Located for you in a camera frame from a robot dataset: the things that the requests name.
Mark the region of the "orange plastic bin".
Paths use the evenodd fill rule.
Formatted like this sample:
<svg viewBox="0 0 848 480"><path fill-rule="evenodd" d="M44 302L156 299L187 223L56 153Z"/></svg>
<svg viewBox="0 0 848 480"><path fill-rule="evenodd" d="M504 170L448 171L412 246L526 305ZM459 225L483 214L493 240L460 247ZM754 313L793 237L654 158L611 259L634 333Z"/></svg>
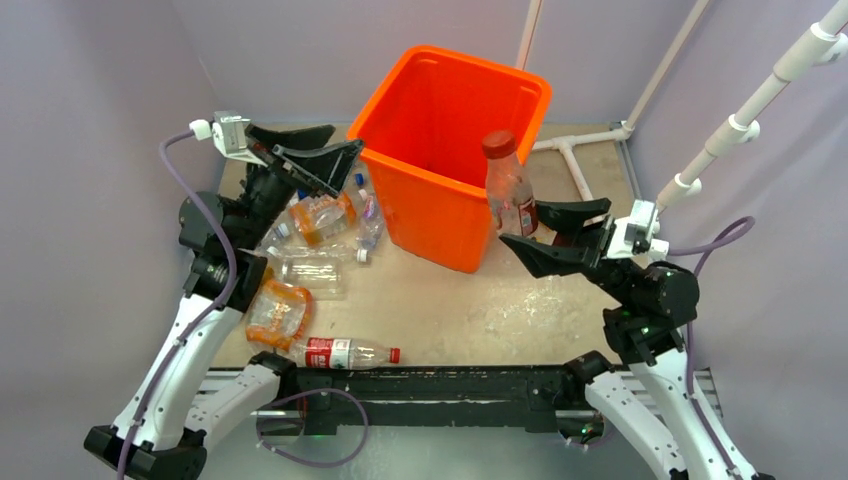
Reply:
<svg viewBox="0 0 848 480"><path fill-rule="evenodd" d="M408 49L347 131L399 248L476 272L491 235L482 141L509 130L527 158L552 88L542 77L430 45Z"/></svg>

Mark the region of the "large clear plastic bottle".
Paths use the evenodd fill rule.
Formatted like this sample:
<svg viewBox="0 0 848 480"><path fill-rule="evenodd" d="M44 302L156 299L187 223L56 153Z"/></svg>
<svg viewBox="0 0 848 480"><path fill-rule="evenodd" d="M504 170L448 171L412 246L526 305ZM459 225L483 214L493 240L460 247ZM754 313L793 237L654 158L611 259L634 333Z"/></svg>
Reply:
<svg viewBox="0 0 848 480"><path fill-rule="evenodd" d="M277 278L288 285L305 288L316 300L337 300L346 295L347 266L367 266L372 253L345 243L317 247L268 246L264 250L276 261Z"/></svg>

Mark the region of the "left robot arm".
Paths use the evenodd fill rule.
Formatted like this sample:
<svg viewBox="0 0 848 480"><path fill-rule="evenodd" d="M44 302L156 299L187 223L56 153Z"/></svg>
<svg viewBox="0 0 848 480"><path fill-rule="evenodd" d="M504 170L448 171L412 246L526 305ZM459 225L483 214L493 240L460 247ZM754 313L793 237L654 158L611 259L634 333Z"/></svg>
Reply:
<svg viewBox="0 0 848 480"><path fill-rule="evenodd" d="M212 140L242 161L241 194L189 190L179 210L178 241L192 261L169 333L144 380L109 424L88 432L85 449L130 479L196 479L215 445L254 411L302 406L292 361L255 355L226 387L195 398L226 338L271 277L256 248L299 192L342 192L364 150L363 140L333 142L334 127L273 131L232 114L198 119L159 145Z"/></svg>

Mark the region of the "red label cola bottle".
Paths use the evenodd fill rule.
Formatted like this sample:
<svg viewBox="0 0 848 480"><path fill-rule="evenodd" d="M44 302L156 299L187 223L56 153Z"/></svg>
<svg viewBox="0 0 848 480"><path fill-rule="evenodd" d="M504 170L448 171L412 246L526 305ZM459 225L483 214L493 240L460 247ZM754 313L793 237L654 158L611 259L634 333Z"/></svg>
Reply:
<svg viewBox="0 0 848 480"><path fill-rule="evenodd" d="M356 338L309 337L294 342L288 358L306 368L367 370L398 365L401 350Z"/></svg>

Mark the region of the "orange label clear bottle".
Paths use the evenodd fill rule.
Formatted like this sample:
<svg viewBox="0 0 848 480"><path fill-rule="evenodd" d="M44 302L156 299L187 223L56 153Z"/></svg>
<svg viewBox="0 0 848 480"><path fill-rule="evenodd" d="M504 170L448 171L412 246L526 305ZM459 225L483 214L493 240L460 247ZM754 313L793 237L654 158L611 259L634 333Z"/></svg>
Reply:
<svg viewBox="0 0 848 480"><path fill-rule="evenodd" d="M320 245L350 229L357 220L354 203L339 197L307 197L289 208L297 231L309 246Z"/></svg>

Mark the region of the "red cap bottle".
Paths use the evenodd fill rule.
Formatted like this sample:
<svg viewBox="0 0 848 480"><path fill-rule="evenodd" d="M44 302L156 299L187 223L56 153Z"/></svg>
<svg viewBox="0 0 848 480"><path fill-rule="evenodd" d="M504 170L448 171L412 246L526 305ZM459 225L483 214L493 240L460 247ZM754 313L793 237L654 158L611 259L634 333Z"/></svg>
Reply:
<svg viewBox="0 0 848 480"><path fill-rule="evenodd" d="M485 191L495 229L500 234L531 237L538 228L533 188L509 130L496 130L482 140L487 161Z"/></svg>

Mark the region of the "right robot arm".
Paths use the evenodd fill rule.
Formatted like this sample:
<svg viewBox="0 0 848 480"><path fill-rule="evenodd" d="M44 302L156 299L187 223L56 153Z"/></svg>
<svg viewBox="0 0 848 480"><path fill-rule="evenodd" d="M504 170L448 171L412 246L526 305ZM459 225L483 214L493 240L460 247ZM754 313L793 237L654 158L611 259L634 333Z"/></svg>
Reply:
<svg viewBox="0 0 848 480"><path fill-rule="evenodd" d="M500 234L535 278L579 274L617 301L602 313L608 346L653 400L649 410L603 356L569 364L564 399L590 405L639 453L658 479L765 479L736 446L695 380L682 330L697 317L700 287L690 270L667 261L656 238L655 203L634 202L615 219L607 198L539 202L549 244Z"/></svg>

